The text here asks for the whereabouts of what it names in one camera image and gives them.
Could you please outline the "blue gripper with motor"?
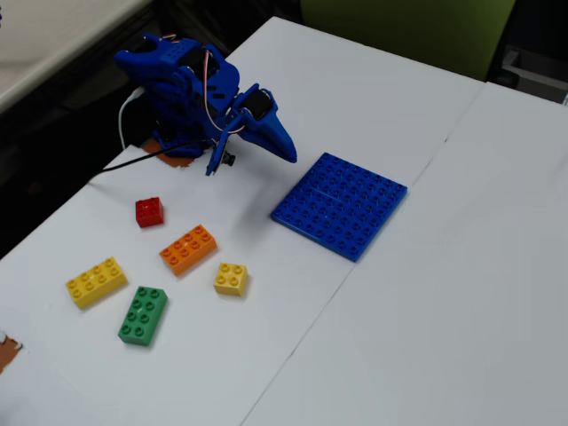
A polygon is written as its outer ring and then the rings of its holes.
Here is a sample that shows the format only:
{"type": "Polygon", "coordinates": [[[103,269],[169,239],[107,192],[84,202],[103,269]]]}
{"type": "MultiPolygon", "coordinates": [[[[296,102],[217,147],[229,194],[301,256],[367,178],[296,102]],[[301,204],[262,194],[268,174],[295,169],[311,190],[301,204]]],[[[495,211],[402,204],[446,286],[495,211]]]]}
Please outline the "blue gripper with motor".
{"type": "Polygon", "coordinates": [[[229,106],[219,144],[223,145],[231,134],[245,130],[248,142],[287,162],[296,163],[296,147],[277,117],[276,110],[272,94],[261,89],[257,83],[237,94],[229,106]]]}

